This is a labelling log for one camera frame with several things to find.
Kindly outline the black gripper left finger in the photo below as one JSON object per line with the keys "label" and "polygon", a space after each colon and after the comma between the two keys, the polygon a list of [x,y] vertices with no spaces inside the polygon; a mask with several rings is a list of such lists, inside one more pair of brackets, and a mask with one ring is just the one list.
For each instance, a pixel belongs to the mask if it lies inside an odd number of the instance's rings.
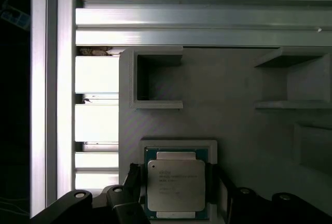
{"label": "black gripper left finger", "polygon": [[130,164],[123,185],[105,187],[93,197],[73,190],[31,218],[30,223],[150,223],[140,203],[141,166]]}

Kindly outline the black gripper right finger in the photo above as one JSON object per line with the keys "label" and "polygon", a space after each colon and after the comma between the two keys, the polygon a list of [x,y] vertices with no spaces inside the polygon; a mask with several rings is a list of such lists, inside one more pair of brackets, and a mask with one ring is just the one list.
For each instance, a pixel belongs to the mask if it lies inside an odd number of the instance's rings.
{"label": "black gripper right finger", "polygon": [[217,164],[206,164],[206,201],[217,206],[224,223],[331,223],[330,215],[294,194],[265,199],[237,187]]}

